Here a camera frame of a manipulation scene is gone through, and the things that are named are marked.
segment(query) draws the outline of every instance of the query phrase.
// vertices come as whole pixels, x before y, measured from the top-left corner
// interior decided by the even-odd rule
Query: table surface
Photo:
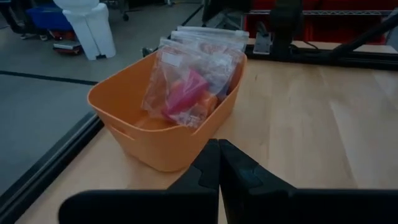
[[[396,189],[397,109],[397,72],[250,60],[234,111],[214,137],[296,187]],[[60,204],[83,190],[165,189],[182,174],[128,157],[103,129],[17,223],[56,223]]]

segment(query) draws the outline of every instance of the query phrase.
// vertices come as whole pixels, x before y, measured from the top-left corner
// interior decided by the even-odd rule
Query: orange plastic basket
[[[152,119],[141,109],[155,58],[153,53],[97,84],[88,102],[128,154],[171,172],[188,167],[232,112],[247,57],[236,69],[231,93],[196,130]]]

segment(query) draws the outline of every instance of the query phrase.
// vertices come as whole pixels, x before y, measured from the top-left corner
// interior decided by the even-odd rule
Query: red object
[[[179,114],[194,106],[209,83],[196,71],[191,70],[186,80],[178,82],[166,99],[166,107],[162,113],[170,118],[173,114]]]
[[[254,0],[253,9],[271,10],[275,0]],[[396,0],[303,0],[304,10],[393,10],[397,7]],[[269,27],[269,16],[253,15],[245,18],[244,30],[250,37],[256,36],[256,24],[264,22]],[[295,40],[345,43],[380,24],[381,16],[305,16],[303,31]],[[369,44],[384,44],[382,35]]]

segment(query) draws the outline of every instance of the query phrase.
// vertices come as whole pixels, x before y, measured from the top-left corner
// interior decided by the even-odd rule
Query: red machine
[[[244,29],[256,36],[258,21],[269,28],[268,10],[275,0],[254,0],[253,9],[244,21]],[[396,0],[303,0],[304,24],[295,40],[319,42],[348,42],[381,23],[395,7]],[[382,35],[370,44],[384,44]]]

